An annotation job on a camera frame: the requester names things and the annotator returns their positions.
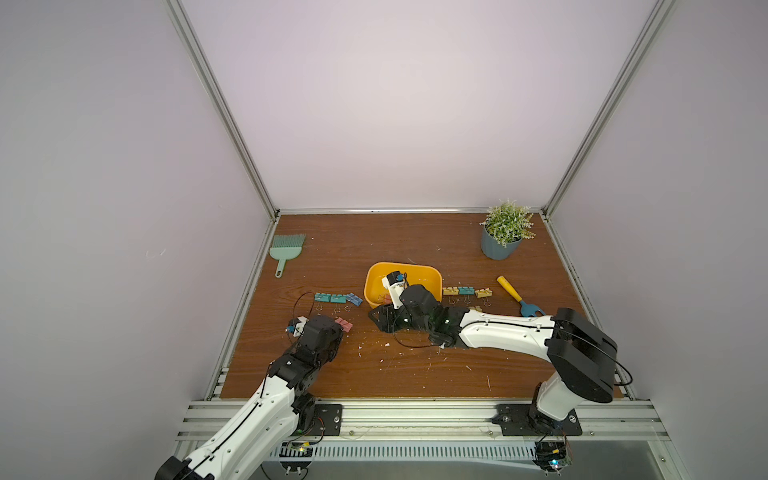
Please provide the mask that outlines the pink binder clip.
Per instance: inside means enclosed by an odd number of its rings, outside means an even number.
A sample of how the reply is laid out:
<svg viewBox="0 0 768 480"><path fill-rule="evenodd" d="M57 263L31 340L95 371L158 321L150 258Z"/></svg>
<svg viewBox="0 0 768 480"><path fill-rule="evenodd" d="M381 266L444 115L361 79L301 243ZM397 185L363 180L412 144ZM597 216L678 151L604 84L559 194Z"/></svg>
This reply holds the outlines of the pink binder clip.
<svg viewBox="0 0 768 480"><path fill-rule="evenodd" d="M336 318L335 323L340 325L345 333L349 333L353 328L353 324L343 318Z"/></svg>

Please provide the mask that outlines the yellow plastic storage box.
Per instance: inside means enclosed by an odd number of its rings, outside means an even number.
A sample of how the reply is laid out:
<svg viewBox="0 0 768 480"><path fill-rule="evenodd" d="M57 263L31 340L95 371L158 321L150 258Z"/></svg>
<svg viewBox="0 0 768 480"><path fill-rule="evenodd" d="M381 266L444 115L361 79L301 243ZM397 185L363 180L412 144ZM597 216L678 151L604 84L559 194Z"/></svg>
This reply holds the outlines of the yellow plastic storage box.
<svg viewBox="0 0 768 480"><path fill-rule="evenodd" d="M423 285L438 300L442 300L443 280L440 272L431 266L378 262L372 265L367 273L364 286L364 298L371 308L383 303L388 294L382 279L388 274L400 271L407 276L409 284Z"/></svg>

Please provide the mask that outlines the blue binder clip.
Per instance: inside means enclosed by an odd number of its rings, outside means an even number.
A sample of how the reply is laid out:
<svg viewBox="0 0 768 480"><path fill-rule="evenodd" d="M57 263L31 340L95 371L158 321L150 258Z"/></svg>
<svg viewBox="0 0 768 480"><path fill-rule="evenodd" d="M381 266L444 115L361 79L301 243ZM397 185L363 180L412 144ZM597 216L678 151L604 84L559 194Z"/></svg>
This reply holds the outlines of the blue binder clip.
<svg viewBox="0 0 768 480"><path fill-rule="evenodd" d="M347 294L346 299L348 302L354 304L355 306L360 306L363 303L363 299L354 293Z"/></svg>

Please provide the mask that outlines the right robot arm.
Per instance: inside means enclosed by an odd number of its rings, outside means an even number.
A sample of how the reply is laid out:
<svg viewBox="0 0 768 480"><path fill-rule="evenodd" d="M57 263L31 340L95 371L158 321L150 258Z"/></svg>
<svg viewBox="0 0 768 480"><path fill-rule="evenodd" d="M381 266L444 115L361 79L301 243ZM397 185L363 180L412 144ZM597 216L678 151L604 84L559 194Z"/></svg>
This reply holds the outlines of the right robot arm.
<svg viewBox="0 0 768 480"><path fill-rule="evenodd" d="M537 387L530 416L564 422L584 401L613 401L617 344L578 312L515 317L446 306L421 285L395 288L392 302L369 312L377 328L394 334L413 330L443 348L491 348L549 362L552 376Z"/></svg>

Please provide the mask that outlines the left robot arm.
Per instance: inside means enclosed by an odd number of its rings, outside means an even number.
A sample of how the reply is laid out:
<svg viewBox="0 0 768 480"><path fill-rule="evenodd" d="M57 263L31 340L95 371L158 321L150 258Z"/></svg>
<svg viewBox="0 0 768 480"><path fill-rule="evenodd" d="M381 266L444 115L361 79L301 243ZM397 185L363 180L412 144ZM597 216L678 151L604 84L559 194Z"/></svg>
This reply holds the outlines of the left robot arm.
<svg viewBox="0 0 768 480"><path fill-rule="evenodd" d="M183 459L169 457L157 479L248 479L294 432L307 432L316 399L309 392L321 368L336 357L345 334L334 319L318 315L266 371L262 384L208 441Z"/></svg>

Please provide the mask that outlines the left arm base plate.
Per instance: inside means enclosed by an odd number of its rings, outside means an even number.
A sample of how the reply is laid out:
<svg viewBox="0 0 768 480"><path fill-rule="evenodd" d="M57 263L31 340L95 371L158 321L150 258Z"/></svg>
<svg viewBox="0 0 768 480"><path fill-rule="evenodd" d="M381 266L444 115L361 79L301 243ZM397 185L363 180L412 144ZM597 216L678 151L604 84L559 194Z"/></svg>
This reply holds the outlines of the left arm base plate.
<svg viewBox="0 0 768 480"><path fill-rule="evenodd" d="M336 437L341 433L343 405L339 403L314 404L299 415L296 436Z"/></svg>

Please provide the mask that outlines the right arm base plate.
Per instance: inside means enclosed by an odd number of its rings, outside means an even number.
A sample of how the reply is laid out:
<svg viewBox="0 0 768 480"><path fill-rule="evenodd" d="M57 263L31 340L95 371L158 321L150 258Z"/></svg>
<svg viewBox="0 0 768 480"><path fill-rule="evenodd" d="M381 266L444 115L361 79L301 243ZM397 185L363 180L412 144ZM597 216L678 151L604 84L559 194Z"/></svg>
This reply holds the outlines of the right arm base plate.
<svg viewBox="0 0 768 480"><path fill-rule="evenodd" d="M564 420L553 420L540 413L533 404L503 403L496 405L490 422L501 428L503 436L581 436L579 418L572 409Z"/></svg>

